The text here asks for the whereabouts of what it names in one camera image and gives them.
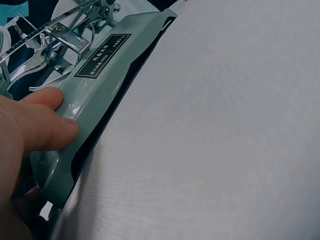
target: screw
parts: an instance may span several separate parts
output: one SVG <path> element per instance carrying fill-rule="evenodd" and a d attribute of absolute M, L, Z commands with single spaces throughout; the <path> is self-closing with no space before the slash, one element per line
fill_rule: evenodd
<path fill-rule="evenodd" d="M 57 33 L 59 33 L 59 32 L 62 32 L 62 28 L 61 27 L 56 27 L 55 29 L 54 29 Z"/>

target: fingernail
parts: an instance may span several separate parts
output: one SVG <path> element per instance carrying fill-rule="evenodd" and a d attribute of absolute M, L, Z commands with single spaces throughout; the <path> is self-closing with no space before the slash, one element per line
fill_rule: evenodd
<path fill-rule="evenodd" d="M 64 120 L 66 122 L 68 122 L 69 124 L 77 125 L 77 122 L 74 119 L 71 119 L 71 118 L 68 118 L 68 117 L 64 117 Z"/>

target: black strip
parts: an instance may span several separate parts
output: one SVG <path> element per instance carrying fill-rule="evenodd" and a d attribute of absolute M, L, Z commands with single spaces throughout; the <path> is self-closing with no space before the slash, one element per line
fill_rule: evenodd
<path fill-rule="evenodd" d="M 177 0 L 148 0 L 153 6 L 155 6 L 159 11 L 163 11 L 170 8 Z"/>

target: white fabric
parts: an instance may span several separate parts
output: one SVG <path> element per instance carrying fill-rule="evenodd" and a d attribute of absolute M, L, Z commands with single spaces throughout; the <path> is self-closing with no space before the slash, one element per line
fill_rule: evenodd
<path fill-rule="evenodd" d="M 188 4 L 52 239 L 319 238 L 320 1 Z"/>

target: finger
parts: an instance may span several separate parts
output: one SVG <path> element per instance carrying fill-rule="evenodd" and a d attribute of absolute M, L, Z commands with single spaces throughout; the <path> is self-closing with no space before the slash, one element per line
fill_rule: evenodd
<path fill-rule="evenodd" d="M 8 99 L 1 102 L 22 134 L 25 152 L 60 149 L 77 136 L 77 123 L 47 106 Z"/>
<path fill-rule="evenodd" d="M 13 203 L 25 224 L 30 225 L 40 214 L 47 201 L 41 196 L 39 190 L 34 187 L 23 197 L 14 200 Z"/>
<path fill-rule="evenodd" d="M 64 96 L 57 87 L 46 87 L 39 91 L 33 92 L 23 98 L 21 101 L 28 104 L 41 104 L 56 110 L 63 102 Z"/>

